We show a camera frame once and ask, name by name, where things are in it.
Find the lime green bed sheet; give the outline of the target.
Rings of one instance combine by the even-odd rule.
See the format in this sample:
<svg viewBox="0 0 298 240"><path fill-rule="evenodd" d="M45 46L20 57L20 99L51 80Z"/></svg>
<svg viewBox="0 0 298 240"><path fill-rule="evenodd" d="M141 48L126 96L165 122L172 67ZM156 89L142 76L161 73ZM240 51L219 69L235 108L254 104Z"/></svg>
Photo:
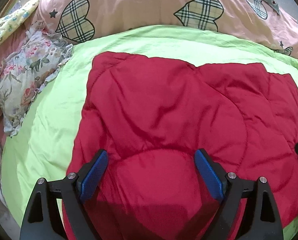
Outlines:
<svg viewBox="0 0 298 240"><path fill-rule="evenodd" d="M290 74L298 88L298 60L260 44L213 31L157 25L84 42L30 107L19 133L6 140L2 191L11 214L22 223L35 185L64 178L72 161L94 57L127 53L205 64L261 63L267 72Z"/></svg>

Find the red quilted puffer jacket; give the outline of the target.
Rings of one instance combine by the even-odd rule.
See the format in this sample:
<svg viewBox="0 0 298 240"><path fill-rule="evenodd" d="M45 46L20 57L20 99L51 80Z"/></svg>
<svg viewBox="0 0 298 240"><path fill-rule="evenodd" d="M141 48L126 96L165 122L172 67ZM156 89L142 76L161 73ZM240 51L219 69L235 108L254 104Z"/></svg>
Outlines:
<svg viewBox="0 0 298 240"><path fill-rule="evenodd" d="M109 164L84 207L103 239L198 239L218 202L195 167L203 148L242 179L266 177L284 226L298 216L298 88L261 63L94 57L69 172Z"/></svg>

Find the yellow floral blanket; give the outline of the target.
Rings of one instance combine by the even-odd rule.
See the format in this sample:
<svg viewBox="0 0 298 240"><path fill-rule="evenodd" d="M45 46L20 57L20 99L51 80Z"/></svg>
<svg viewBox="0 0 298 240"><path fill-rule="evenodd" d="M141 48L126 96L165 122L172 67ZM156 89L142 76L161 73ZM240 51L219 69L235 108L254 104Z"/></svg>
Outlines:
<svg viewBox="0 0 298 240"><path fill-rule="evenodd" d="M0 45L37 9L40 0L29 0L23 7L0 18Z"/></svg>

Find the floral ruffled pillow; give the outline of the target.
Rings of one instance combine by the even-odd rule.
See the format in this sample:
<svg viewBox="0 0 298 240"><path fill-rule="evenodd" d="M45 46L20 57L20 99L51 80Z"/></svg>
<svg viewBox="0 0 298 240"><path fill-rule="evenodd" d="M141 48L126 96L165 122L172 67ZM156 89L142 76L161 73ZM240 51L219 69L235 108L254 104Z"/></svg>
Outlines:
<svg viewBox="0 0 298 240"><path fill-rule="evenodd" d="M0 109L3 130L17 135L36 96L54 80L72 55L73 45L59 33L49 33L42 21L26 32L24 44L2 60Z"/></svg>

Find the pink quilt with plaid hearts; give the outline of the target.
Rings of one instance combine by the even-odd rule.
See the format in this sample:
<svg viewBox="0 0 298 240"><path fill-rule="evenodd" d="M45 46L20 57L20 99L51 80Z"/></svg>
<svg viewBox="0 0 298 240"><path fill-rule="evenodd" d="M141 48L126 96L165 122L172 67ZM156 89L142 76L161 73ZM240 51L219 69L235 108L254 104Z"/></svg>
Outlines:
<svg viewBox="0 0 298 240"><path fill-rule="evenodd" d="M180 25L250 40L298 59L298 23L264 0L40 0L33 15L74 44L147 25Z"/></svg>

